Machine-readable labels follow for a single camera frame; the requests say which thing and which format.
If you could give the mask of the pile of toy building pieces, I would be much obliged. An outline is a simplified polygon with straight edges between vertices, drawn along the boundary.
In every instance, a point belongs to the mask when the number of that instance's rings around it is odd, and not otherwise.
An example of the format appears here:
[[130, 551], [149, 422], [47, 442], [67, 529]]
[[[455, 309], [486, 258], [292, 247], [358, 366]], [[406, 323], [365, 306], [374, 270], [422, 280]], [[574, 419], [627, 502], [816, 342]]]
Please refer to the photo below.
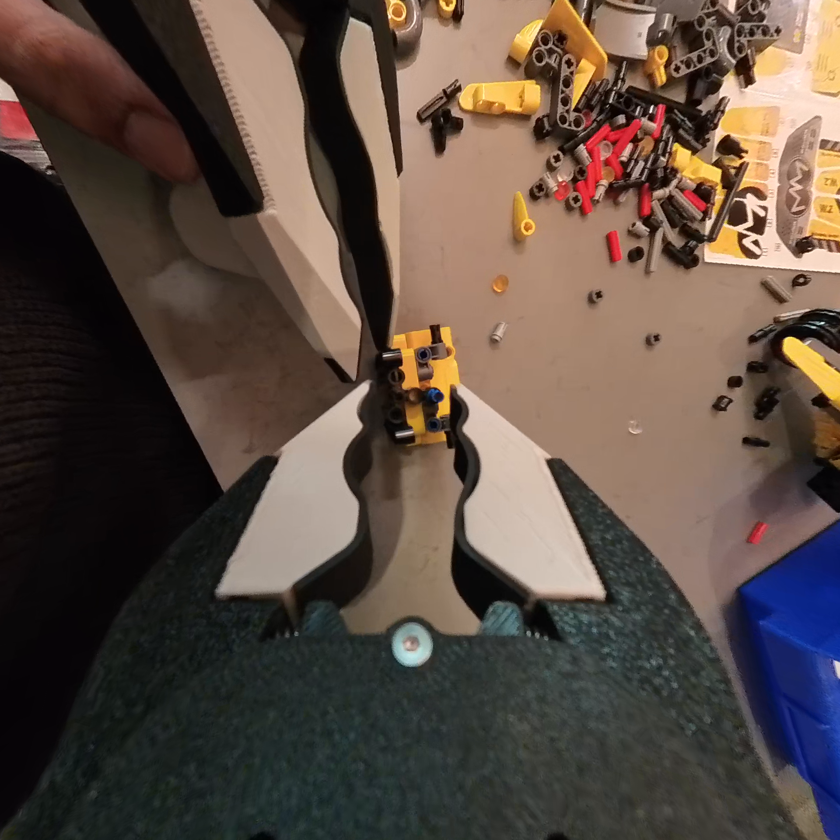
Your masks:
[[[508, 51], [521, 73], [509, 81], [531, 79], [542, 89], [531, 115], [535, 140], [559, 141], [530, 199], [553, 196], [588, 215], [606, 195], [620, 201], [636, 193], [638, 220], [628, 231], [650, 244], [628, 259], [646, 257], [648, 273], [661, 255], [696, 268], [747, 171], [746, 162], [733, 170], [700, 153], [728, 110], [720, 93], [727, 76], [754, 84], [756, 58], [781, 33], [767, 25], [770, 5], [553, 2]], [[458, 105], [465, 87], [453, 80], [436, 90], [418, 122], [430, 132], [437, 109], [473, 113]]]

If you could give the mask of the blue storage bin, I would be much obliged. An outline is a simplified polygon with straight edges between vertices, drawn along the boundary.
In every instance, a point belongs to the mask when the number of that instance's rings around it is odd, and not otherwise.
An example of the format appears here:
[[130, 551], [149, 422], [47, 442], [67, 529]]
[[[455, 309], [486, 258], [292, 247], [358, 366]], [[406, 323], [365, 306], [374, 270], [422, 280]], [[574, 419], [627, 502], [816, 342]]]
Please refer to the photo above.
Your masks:
[[839, 524], [738, 589], [752, 702], [771, 749], [812, 789], [839, 838]]

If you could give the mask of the black cross connector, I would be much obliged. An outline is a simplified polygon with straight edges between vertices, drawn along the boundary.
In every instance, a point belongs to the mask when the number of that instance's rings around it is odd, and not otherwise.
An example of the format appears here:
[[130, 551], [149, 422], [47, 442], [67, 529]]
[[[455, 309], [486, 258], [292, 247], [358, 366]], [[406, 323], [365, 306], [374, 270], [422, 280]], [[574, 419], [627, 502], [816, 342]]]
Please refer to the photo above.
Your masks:
[[448, 138], [460, 134], [465, 121], [453, 113], [451, 108], [442, 107], [432, 114], [429, 122], [434, 152], [436, 156], [442, 156], [446, 151]]

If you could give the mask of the yellow sticker sheet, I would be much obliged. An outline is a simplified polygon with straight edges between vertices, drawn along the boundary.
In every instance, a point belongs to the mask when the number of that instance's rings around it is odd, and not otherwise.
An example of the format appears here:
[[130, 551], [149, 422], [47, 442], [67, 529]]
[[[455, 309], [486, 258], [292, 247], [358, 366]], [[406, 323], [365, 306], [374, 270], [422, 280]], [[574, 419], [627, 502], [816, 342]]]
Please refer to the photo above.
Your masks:
[[839, 271], [839, 2], [773, 2], [783, 34], [754, 85], [727, 79], [718, 135], [749, 163], [708, 263]]

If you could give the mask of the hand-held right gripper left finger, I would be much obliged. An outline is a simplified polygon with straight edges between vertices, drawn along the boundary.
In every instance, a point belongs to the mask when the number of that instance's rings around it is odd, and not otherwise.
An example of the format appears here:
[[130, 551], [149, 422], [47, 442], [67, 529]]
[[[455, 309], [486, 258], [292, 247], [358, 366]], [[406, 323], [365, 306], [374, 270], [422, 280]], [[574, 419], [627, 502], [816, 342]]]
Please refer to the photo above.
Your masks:
[[276, 452], [217, 584], [220, 600], [351, 601], [371, 578], [361, 481], [370, 468], [363, 381]]

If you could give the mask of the person's left hand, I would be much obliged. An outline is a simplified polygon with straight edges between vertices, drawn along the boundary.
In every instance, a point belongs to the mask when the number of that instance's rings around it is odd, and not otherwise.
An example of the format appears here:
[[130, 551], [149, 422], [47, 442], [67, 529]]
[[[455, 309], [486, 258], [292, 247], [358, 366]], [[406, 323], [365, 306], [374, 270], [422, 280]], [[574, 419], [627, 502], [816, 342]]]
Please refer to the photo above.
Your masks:
[[45, 2], [1, 2], [1, 77], [19, 97], [169, 182], [201, 174], [180, 125], [116, 50]]

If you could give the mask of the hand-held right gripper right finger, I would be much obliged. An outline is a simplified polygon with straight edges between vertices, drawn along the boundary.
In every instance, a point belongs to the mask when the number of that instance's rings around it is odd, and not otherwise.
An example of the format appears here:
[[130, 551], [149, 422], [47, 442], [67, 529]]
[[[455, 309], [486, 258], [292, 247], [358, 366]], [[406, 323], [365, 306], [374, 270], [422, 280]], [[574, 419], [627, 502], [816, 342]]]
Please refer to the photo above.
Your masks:
[[552, 458], [464, 385], [450, 433], [462, 483], [451, 574], [466, 603], [603, 602]]

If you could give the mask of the scattered small black connectors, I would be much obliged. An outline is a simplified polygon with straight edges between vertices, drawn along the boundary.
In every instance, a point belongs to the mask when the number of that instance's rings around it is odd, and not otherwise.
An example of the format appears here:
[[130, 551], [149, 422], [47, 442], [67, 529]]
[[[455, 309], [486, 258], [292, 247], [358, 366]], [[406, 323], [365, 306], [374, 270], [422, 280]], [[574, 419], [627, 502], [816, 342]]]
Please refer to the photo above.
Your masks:
[[726, 336], [713, 355], [715, 367], [701, 403], [717, 442], [779, 459], [795, 451], [795, 431], [786, 415], [791, 385], [771, 349], [781, 326], [760, 321]]

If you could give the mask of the yellow curved panel piece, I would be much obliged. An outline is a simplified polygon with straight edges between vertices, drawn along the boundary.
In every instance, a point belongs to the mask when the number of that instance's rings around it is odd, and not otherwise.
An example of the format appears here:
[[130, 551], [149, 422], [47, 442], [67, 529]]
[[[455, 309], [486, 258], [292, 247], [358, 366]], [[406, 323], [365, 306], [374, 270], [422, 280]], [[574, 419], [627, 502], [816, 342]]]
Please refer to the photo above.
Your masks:
[[535, 80], [477, 82], [462, 90], [458, 106], [465, 112], [529, 117], [539, 110], [541, 98], [542, 89]]

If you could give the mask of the small yellow toy brick assembly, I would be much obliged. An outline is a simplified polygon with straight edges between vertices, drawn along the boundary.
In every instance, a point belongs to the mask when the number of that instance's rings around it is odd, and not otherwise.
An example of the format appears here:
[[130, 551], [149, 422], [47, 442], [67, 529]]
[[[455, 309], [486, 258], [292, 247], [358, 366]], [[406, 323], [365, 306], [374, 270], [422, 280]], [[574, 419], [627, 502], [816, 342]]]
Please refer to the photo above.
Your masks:
[[392, 349], [402, 351], [407, 420], [416, 434], [409, 446], [447, 444], [451, 433], [453, 390], [460, 384], [449, 327], [432, 324], [398, 334]]

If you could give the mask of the yellow black toy vehicle model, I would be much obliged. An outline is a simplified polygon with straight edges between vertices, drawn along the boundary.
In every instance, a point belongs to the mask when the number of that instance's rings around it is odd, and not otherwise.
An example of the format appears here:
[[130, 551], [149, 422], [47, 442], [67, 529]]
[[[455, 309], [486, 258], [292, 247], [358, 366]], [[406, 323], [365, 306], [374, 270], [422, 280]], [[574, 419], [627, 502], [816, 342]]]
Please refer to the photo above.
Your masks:
[[812, 450], [817, 472], [806, 486], [833, 511], [839, 511], [839, 311], [815, 308], [777, 318], [748, 336], [765, 344], [766, 355], [797, 373], [815, 390]]

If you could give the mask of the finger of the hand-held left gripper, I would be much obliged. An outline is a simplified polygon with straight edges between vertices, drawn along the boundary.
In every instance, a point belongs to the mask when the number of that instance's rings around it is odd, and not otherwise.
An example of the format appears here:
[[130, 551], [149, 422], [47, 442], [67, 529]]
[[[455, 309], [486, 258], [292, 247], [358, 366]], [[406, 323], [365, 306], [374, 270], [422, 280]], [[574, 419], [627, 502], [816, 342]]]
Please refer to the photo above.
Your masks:
[[329, 16], [337, 87], [335, 179], [339, 221], [352, 263], [351, 298], [371, 352], [392, 345], [400, 296], [401, 194], [387, 79], [370, 19]]
[[232, 236], [311, 347], [352, 382], [362, 320], [336, 187], [309, 125], [303, 25], [272, 2], [191, 7], [263, 195], [257, 213], [228, 221]]

